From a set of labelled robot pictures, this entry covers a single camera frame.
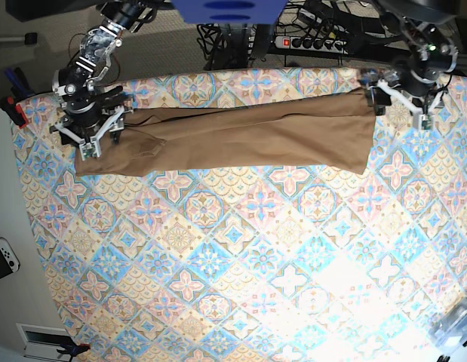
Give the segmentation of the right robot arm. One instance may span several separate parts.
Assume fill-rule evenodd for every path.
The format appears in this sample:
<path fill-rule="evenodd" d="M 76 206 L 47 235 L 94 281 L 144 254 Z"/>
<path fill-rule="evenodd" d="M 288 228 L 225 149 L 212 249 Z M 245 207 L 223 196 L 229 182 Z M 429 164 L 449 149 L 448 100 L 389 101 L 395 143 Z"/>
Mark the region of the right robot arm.
<path fill-rule="evenodd" d="M 158 2 L 116 1 L 100 7 L 103 22 L 88 30 L 78 52 L 67 67 L 54 73 L 52 91 L 64 115 L 50 127 L 61 141 L 78 149 L 82 160 L 102 154 L 100 140 L 110 136 L 119 143 L 124 117 L 133 109 L 122 86 L 106 89 L 103 79 L 112 65 L 112 53 L 122 45 L 125 31 L 137 32 L 151 23 L 160 8 Z"/>

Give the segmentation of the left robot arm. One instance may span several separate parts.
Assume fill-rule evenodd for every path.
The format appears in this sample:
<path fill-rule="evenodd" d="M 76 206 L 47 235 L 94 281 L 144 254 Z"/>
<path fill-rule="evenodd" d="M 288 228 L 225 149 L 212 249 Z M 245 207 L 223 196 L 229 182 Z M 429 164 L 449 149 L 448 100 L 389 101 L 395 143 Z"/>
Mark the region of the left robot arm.
<path fill-rule="evenodd" d="M 442 107 L 447 85 L 439 85 L 441 73 L 456 68 L 459 51 L 438 28 L 459 14 L 459 1 L 372 1 L 382 25 L 399 36 L 410 51 L 399 56 L 391 69 L 363 69 L 359 83 L 377 115 L 396 99 L 413 117 L 412 127 L 432 129 L 432 114 Z"/>

